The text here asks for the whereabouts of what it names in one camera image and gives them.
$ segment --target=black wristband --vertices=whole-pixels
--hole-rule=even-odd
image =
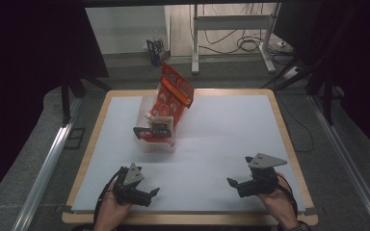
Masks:
[[[300,220],[299,220],[299,223],[300,223],[299,227],[290,229],[289,231],[311,231],[311,228],[310,226],[308,226],[307,223],[300,221]]]

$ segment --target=clear plastic box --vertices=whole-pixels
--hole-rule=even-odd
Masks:
[[[152,108],[155,102],[156,94],[143,96],[140,110],[138,112],[136,127],[148,127],[145,114]],[[138,140],[136,136],[134,136],[134,139],[145,153],[173,153],[175,150],[176,129],[172,131],[172,137],[168,139],[168,142],[147,142],[144,140]]]

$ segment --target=wall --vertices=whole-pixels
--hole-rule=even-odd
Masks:
[[[169,50],[169,7],[87,8],[87,15],[102,54],[145,52],[145,41],[163,39]]]

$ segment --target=snack package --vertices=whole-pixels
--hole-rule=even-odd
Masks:
[[[169,65],[162,63],[156,101],[145,113],[148,128],[135,127],[138,140],[149,143],[175,144],[176,126],[185,110],[194,101],[194,87]]]
[[[160,66],[165,60],[164,42],[159,38],[157,40],[147,40],[149,57],[151,63],[155,66]]]

